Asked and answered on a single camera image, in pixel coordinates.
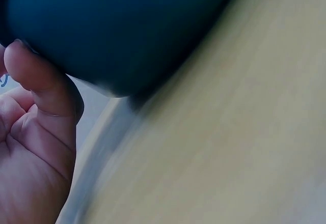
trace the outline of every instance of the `dark teal object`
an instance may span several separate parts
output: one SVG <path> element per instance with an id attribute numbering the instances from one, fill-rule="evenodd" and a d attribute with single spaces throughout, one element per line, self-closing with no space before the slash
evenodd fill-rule
<path id="1" fill-rule="evenodd" d="M 0 43 L 19 38 L 69 75 L 138 93 L 183 57 L 224 0 L 0 0 Z"/>

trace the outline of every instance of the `mug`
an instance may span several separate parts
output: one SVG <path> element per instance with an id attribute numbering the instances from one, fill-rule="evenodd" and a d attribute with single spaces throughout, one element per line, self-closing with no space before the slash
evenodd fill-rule
<path id="1" fill-rule="evenodd" d="M 15 39 L 116 97 L 141 92 L 214 22 L 224 0 L 0 0 L 0 43 Z"/>

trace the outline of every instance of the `gray floor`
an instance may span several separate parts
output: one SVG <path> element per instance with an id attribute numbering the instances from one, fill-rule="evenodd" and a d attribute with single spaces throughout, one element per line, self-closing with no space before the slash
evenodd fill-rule
<path id="1" fill-rule="evenodd" d="M 87 135 L 95 125 L 98 117 L 104 110 L 109 98 L 94 90 L 82 81 L 76 79 L 72 80 L 77 85 L 85 103 L 85 112 L 77 126 L 77 149 L 79 149 L 85 142 Z M 6 78 L 4 76 L 1 77 L 0 85 L 4 85 L 4 87 L 0 87 L 0 94 L 18 86 L 18 83 L 16 83 L 10 77 L 8 77 L 6 84 L 5 82 Z"/>

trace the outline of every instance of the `wooden table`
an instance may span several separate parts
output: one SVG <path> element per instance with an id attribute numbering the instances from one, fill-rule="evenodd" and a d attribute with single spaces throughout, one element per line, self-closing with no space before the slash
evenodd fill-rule
<path id="1" fill-rule="evenodd" d="M 61 223 L 325 223 L 325 4 L 233 0 L 143 107 L 110 100 Z"/>

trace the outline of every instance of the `dark blue object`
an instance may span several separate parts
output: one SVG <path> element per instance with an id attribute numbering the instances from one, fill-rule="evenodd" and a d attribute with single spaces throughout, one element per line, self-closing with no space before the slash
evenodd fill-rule
<path id="1" fill-rule="evenodd" d="M 19 38 L 67 74 L 135 94 L 179 61 L 224 0 L 1 0 L 0 43 Z"/>

